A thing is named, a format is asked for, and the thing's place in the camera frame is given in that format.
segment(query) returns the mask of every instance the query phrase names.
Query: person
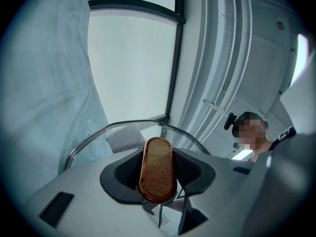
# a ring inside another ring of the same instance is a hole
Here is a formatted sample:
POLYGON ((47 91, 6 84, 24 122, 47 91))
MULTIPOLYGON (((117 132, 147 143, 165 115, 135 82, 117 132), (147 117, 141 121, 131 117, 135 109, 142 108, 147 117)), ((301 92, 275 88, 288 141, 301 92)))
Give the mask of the person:
POLYGON ((257 113, 244 112, 235 121, 232 129, 233 136, 239 139, 239 144, 245 145, 245 149, 253 151, 251 161, 256 161, 261 153, 273 150, 281 141, 296 134, 294 127, 291 126, 276 140, 271 140, 267 136, 268 129, 268 123, 257 113))

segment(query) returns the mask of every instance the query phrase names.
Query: light blue curtain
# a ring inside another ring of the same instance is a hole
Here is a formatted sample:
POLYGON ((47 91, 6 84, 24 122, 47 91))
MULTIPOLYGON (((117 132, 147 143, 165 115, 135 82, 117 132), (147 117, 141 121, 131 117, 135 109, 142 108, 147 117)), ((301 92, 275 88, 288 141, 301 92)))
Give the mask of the light blue curtain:
MULTIPOLYGON (((88 58, 89 13, 87 0, 28 0, 0 43, 1 177, 19 202, 108 124, 88 58)), ((75 163, 111 153, 99 138, 75 163)))

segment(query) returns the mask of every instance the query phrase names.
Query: wood grain surface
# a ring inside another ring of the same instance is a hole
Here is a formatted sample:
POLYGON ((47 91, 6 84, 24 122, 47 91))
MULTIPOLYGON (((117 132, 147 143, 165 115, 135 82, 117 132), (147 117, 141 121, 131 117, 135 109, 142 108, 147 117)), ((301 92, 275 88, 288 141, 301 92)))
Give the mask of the wood grain surface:
POLYGON ((166 196, 172 189, 169 146, 163 140, 153 140, 148 145, 144 185, 147 192, 156 198, 166 196))

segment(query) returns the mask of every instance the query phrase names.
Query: metal bracket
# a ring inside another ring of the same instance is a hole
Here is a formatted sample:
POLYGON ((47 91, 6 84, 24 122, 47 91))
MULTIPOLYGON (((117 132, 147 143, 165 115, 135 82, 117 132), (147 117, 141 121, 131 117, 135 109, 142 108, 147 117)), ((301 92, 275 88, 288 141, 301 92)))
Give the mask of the metal bracket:
POLYGON ((219 112, 220 114, 222 114, 222 115, 228 117, 228 113, 227 113, 227 112, 225 112, 221 107, 216 106, 214 103, 210 102, 209 100, 203 99, 202 102, 205 103, 206 105, 208 105, 209 107, 213 108, 214 110, 216 110, 216 111, 219 112))

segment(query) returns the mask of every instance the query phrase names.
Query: person's neck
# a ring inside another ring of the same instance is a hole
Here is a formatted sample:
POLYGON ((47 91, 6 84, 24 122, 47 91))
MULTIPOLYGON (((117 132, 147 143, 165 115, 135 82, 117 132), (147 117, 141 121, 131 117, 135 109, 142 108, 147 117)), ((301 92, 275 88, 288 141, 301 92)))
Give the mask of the person's neck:
POLYGON ((269 138, 266 137, 266 139, 260 145, 258 145, 255 149, 252 150, 253 151, 252 161, 256 161, 258 155, 260 155, 263 152, 268 151, 272 143, 273 143, 273 140, 270 140, 269 138))

